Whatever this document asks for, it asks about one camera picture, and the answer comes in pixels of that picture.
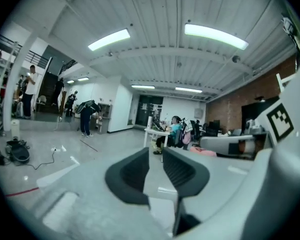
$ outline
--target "cable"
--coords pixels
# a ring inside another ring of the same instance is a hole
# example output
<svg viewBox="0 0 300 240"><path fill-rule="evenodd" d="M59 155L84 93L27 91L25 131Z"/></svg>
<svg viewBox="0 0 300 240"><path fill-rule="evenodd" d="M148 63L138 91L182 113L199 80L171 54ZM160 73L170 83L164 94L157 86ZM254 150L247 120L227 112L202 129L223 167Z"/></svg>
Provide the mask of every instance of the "cable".
<svg viewBox="0 0 300 240"><path fill-rule="evenodd" d="M16 166L31 166L33 169L37 170L41 165L50 165L50 164L53 164L55 162L55 158L54 158L55 151L56 151L56 149L52 153L52 162L40 163L37 168L35 168L32 164L27 164L27 163L21 163L21 164L16 165Z"/></svg>

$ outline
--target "ceiling light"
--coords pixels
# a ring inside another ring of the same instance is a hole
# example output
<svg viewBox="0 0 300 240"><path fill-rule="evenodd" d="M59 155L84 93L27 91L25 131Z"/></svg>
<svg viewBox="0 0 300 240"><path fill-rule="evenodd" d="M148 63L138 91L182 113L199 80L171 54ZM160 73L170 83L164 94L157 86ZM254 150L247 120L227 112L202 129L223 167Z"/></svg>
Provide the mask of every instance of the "ceiling light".
<svg viewBox="0 0 300 240"><path fill-rule="evenodd" d="M192 24L185 24L184 33L186 35L199 36L204 38L214 39L220 42L224 42L231 46L237 47L241 50L244 50L249 45L246 41L241 40L240 38L222 32L220 30L216 30L206 26L198 26Z"/></svg>
<svg viewBox="0 0 300 240"><path fill-rule="evenodd" d="M151 85L131 85L133 88L144 88L144 89L154 89L154 86Z"/></svg>
<svg viewBox="0 0 300 240"><path fill-rule="evenodd" d="M78 81L85 81L85 80L88 80L89 78L88 77L83 77L83 78L79 78Z"/></svg>
<svg viewBox="0 0 300 240"><path fill-rule="evenodd" d="M182 87L176 87L175 88L176 91L185 91L185 92L193 92L193 93L202 93L202 90L198 90L198 89L189 89L189 88L182 88Z"/></svg>
<svg viewBox="0 0 300 240"><path fill-rule="evenodd" d="M88 48L91 51L94 51L94 50L99 49L103 46L107 46L109 44L112 44L114 42L117 42L117 41L120 41L120 40L123 40L123 39L127 39L127 38L130 38L130 35L129 35L128 31L126 29L124 29L124 30L115 32L113 34L107 35L106 37L101 38L98 41L95 41L94 43L90 44L88 46Z"/></svg>

